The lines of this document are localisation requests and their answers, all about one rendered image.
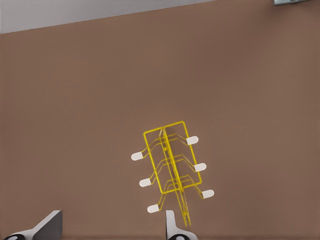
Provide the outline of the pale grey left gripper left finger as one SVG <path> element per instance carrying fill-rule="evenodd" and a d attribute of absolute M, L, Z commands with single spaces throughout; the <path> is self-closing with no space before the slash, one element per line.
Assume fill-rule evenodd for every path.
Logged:
<path fill-rule="evenodd" d="M 54 210 L 35 227 L 15 232 L 3 240 L 61 240 L 63 234 L 63 212 Z"/>

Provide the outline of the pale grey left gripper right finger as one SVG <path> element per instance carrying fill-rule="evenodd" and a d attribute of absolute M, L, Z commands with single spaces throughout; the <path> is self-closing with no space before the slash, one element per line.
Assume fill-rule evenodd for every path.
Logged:
<path fill-rule="evenodd" d="M 198 240 L 198 237 L 186 230 L 176 226 L 175 213 L 173 210 L 165 211 L 166 240 Z"/>

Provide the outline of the silver frame post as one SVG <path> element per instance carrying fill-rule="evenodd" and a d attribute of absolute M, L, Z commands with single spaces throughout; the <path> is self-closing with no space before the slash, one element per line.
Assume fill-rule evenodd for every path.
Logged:
<path fill-rule="evenodd" d="M 296 4 L 300 2 L 306 2 L 308 0 L 272 0 L 272 4 L 274 6 L 281 6 L 281 5 L 287 5 L 287 4 Z"/>

